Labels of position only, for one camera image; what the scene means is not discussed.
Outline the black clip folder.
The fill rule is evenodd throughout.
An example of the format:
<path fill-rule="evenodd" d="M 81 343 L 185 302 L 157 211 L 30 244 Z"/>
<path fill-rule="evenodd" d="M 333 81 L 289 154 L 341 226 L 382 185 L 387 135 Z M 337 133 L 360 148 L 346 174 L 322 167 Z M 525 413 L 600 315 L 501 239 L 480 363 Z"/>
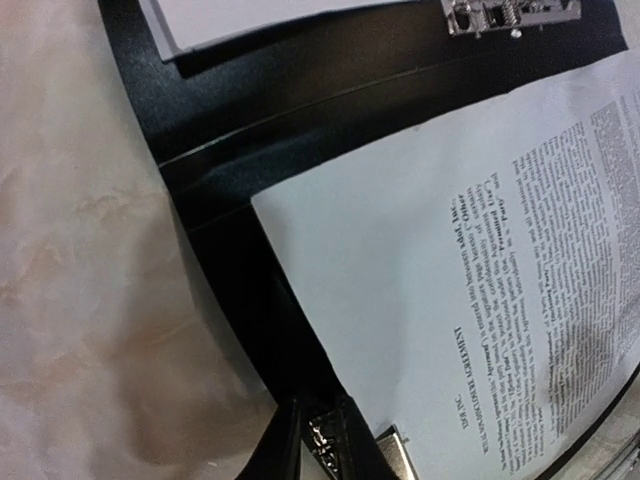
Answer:
<path fill-rule="evenodd" d="M 300 401 L 301 452 L 327 478 L 343 479 L 336 398 L 354 397 L 296 299 L 253 198 L 375 141 L 632 51 L 616 6 L 426 1 L 425 20 L 406 7 L 335 14 L 165 64 L 138 2 L 99 8 L 188 243 L 277 408 Z M 586 443 L 638 377 L 639 363 L 587 431 L 533 479 L 586 460 Z M 398 426 L 375 432 L 361 414 L 387 479 L 422 479 Z"/>

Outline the white printed sheet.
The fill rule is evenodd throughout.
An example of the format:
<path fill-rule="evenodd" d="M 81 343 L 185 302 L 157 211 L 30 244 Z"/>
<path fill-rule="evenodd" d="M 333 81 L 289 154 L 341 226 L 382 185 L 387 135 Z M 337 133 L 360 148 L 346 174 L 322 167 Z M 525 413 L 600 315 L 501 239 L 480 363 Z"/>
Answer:
<path fill-rule="evenodd" d="M 177 63 L 252 34 L 298 21 L 408 8 L 422 20 L 426 1 L 139 1 L 160 61 Z"/>

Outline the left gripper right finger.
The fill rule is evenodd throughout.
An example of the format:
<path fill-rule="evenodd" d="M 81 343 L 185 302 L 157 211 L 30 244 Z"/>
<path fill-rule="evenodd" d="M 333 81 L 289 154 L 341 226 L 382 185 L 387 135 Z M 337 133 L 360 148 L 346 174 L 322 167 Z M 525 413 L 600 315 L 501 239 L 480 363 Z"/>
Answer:
<path fill-rule="evenodd" d="M 336 398 L 337 449 L 343 479 L 387 479 L 388 464 L 354 399 Z"/>

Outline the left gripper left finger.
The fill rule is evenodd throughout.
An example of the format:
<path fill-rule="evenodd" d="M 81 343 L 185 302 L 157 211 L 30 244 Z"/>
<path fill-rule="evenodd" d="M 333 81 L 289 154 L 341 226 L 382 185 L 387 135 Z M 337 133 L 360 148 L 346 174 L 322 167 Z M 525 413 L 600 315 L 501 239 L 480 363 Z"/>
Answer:
<path fill-rule="evenodd" d="M 298 480 L 302 408 L 298 399 L 279 405 L 237 480 Z"/>

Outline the white paper stack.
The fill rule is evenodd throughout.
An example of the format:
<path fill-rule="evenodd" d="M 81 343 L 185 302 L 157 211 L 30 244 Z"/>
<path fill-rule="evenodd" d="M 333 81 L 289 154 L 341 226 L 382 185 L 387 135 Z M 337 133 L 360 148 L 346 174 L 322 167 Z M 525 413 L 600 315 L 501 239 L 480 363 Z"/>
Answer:
<path fill-rule="evenodd" d="M 345 389 L 422 479 L 533 479 L 639 363 L 639 54 L 256 195 Z"/>

